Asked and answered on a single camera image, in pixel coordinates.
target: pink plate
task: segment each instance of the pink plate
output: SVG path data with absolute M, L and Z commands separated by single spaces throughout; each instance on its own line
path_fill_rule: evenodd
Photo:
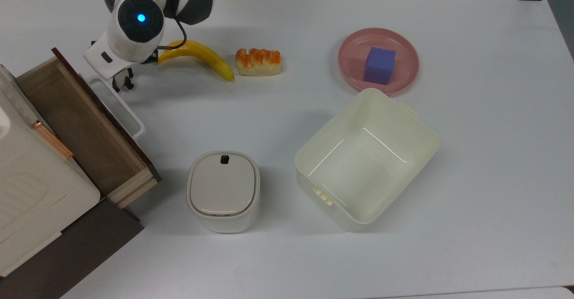
M 371 47 L 396 51 L 395 65 L 389 84 L 363 81 L 365 62 Z M 418 73 L 418 55 L 410 42 L 400 34 L 381 28 L 367 28 L 351 34 L 339 48 L 339 68 L 343 77 L 356 89 L 376 88 L 386 95 L 406 89 Z

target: black cable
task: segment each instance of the black cable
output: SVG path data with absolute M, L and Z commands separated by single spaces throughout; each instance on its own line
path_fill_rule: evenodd
M 178 44 L 177 46 L 174 46 L 174 47 L 172 47 L 172 46 L 157 46 L 158 49 L 160 49 L 160 50 L 176 49 L 176 48 L 183 46 L 185 44 L 185 42 L 187 41 L 187 34 L 185 33 L 185 30 L 183 29 L 183 26 L 181 25 L 179 18 L 176 16 L 176 17 L 174 17 L 174 20 L 176 21 L 176 23 L 180 27 L 181 33 L 183 34 L 183 41 L 181 41 L 180 44 Z

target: container lid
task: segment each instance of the container lid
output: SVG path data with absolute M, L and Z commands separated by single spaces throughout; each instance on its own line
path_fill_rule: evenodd
M 198 213 L 232 216 L 248 209 L 256 195 L 256 169 L 238 152 L 210 152 L 189 173 L 189 202 Z

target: white plastic box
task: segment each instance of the white plastic box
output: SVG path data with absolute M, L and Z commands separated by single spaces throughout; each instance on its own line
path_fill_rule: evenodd
M 406 107 L 365 89 L 295 156 L 299 187 L 347 231 L 358 231 L 407 187 L 439 139 Z

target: copper handle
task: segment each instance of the copper handle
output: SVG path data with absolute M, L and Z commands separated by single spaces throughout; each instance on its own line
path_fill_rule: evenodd
M 36 121 L 33 125 L 31 125 L 34 132 L 36 132 L 41 138 L 43 138 L 52 148 L 54 148 L 59 154 L 68 160 L 72 158 L 74 154 L 60 141 L 60 139 L 56 138 L 56 136 L 48 130 L 48 128 L 43 125 L 42 122 Z

